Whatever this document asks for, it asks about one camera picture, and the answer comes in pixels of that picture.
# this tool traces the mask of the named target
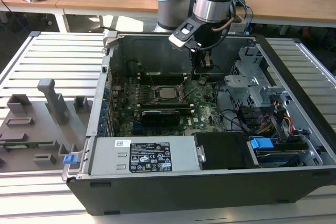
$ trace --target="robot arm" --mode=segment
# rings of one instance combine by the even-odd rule
[[[211,50],[225,39],[234,18],[232,0],[194,0],[191,17],[169,37],[173,46],[190,51],[192,75],[213,68]]]

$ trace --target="slotted metal surface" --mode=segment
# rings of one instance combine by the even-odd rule
[[[336,81],[328,70],[301,43],[292,39],[269,38],[267,41],[286,67],[336,130]],[[269,72],[277,84],[281,84],[271,68]]]
[[[60,34],[42,33],[35,39],[29,39],[26,47],[11,61],[12,67],[6,68],[0,75],[0,118],[8,113],[6,103],[11,93],[29,91],[31,101],[45,101],[36,89],[40,78],[54,78],[56,90],[63,92],[65,100],[72,100],[74,95],[94,95],[95,83],[98,80],[100,65],[88,64],[86,59],[102,59],[100,53],[102,46],[91,51],[55,51],[63,46],[53,44],[43,50],[35,44],[38,40],[52,41],[102,41],[103,34]],[[297,46],[290,40],[270,39],[270,43],[278,48],[277,53],[287,62],[309,62],[309,59],[297,50]],[[23,62],[27,58],[34,58],[32,64]],[[56,63],[55,59],[71,59],[67,65]],[[326,77],[316,69],[313,77],[306,69],[293,72],[294,76],[304,88],[332,89]],[[319,106],[321,112],[332,113],[335,111],[335,100],[332,95],[311,96],[313,102]],[[231,207],[221,209],[205,209],[180,212],[159,212],[151,214],[119,215],[119,216],[90,216],[79,200],[71,193],[61,180],[61,171],[41,171],[15,174],[0,174],[0,223],[1,224],[26,224],[26,223],[88,223],[88,224],[114,224],[114,223],[286,223],[286,224],[334,224],[336,223],[336,187],[320,188],[295,204],[278,204],[263,206]]]
[[[41,33],[27,41],[0,84],[0,120],[8,113],[6,103],[12,94],[46,101],[36,88],[42,78],[55,79],[55,91],[65,100],[77,95],[93,100],[104,56],[103,34]]]

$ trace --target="white sticker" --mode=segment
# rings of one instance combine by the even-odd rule
[[[130,147],[132,140],[116,140],[115,147]]]

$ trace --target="circuit board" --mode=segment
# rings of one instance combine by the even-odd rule
[[[121,92],[115,99],[114,114],[117,116],[118,130],[116,136],[170,136],[192,135],[195,132],[218,132],[225,131],[223,118],[214,103],[216,82],[202,83],[187,80],[183,84],[184,95],[189,94],[183,100],[192,106],[192,113],[182,115],[178,126],[156,127],[142,129],[141,122],[137,119],[139,114],[138,103],[142,99],[139,90],[161,89],[171,90],[172,85],[156,87],[154,85],[140,85],[136,78],[121,78]]]

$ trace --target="power supply label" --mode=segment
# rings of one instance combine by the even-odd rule
[[[130,172],[171,172],[173,170],[169,143],[131,144]]]

